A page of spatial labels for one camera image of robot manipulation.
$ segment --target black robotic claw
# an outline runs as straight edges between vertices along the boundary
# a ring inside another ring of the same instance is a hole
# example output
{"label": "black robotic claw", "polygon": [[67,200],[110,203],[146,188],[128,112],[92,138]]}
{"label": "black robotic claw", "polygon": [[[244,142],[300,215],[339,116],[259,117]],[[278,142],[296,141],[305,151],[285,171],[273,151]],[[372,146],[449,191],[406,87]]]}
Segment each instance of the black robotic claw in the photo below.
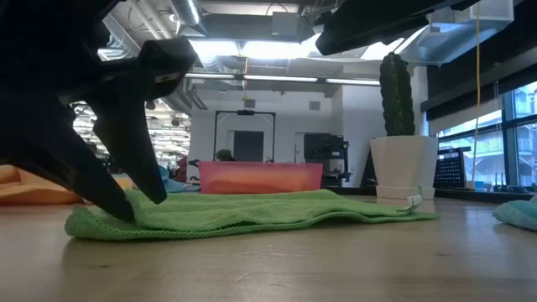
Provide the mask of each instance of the black robotic claw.
{"label": "black robotic claw", "polygon": [[[91,106],[96,135],[137,187],[161,202],[166,192],[143,105],[169,95],[196,53],[187,39],[178,38],[148,41],[136,59],[101,62],[96,50],[109,35],[101,21],[117,2],[0,5],[0,30],[6,33],[0,37],[0,164],[35,173],[133,221],[125,194],[70,126],[68,103],[84,100]],[[62,29],[62,35],[47,34]]]}

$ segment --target white pot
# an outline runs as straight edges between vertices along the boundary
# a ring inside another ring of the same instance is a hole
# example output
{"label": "white pot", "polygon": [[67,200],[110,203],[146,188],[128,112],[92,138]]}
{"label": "white pot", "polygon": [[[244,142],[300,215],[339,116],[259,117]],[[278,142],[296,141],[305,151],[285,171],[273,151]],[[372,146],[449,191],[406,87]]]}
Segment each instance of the white pot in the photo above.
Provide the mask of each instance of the white pot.
{"label": "white pot", "polygon": [[373,165],[379,186],[432,188],[438,139],[413,135],[371,140]]}

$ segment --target orange cloth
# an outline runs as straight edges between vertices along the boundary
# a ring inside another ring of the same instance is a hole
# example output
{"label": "orange cloth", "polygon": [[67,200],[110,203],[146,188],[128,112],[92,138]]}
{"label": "orange cloth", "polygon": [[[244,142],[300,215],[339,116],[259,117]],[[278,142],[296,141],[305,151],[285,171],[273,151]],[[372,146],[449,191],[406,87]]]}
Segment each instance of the orange cloth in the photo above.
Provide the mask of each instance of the orange cloth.
{"label": "orange cloth", "polygon": [[75,193],[13,166],[0,166],[0,205],[61,205],[82,202]]}
{"label": "orange cloth", "polygon": [[113,176],[113,178],[116,180],[117,184],[124,190],[132,189],[134,187],[133,180],[131,180],[130,177]]}

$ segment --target doorway frame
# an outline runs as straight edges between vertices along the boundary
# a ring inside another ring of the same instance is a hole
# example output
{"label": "doorway frame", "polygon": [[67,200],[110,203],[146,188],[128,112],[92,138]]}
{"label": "doorway frame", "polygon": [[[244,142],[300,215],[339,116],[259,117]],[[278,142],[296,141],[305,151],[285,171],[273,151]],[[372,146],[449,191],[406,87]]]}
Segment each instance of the doorway frame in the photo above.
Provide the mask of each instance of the doorway frame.
{"label": "doorway frame", "polygon": [[272,160],[274,159],[274,142],[276,141],[276,112],[255,112],[253,110],[237,110],[237,111],[228,111],[228,110],[216,110],[215,112],[215,131],[214,131],[214,142],[212,144],[212,161],[216,160],[216,130],[218,129],[218,115],[220,113],[235,113],[238,116],[254,116],[256,114],[269,114],[272,116]]}

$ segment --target cable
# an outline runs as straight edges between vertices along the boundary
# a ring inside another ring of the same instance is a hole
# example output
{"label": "cable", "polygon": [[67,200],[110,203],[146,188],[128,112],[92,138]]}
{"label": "cable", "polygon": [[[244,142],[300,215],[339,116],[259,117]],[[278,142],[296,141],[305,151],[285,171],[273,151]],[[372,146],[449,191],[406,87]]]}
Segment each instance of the cable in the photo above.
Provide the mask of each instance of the cable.
{"label": "cable", "polygon": [[480,39],[479,39],[479,29],[480,29],[480,22],[479,22],[479,14],[480,14],[480,5],[477,3],[477,19],[476,19],[476,39],[477,39],[477,46],[476,46],[476,52],[477,52],[477,117],[476,117],[476,134],[473,139],[473,167],[472,167],[472,183],[475,187],[475,181],[476,181],[476,151],[477,151],[477,138],[479,136],[477,126],[479,125],[479,114],[481,111],[480,105],[481,105],[481,63],[480,63],[480,54],[479,51],[481,50],[480,47]]}
{"label": "cable", "polygon": [[282,7],[285,10],[286,13],[289,12],[289,10],[287,10],[287,8],[282,3],[270,3],[270,5],[267,8],[267,12],[265,13],[265,16],[269,15],[269,10],[274,4],[278,4],[280,7]]}

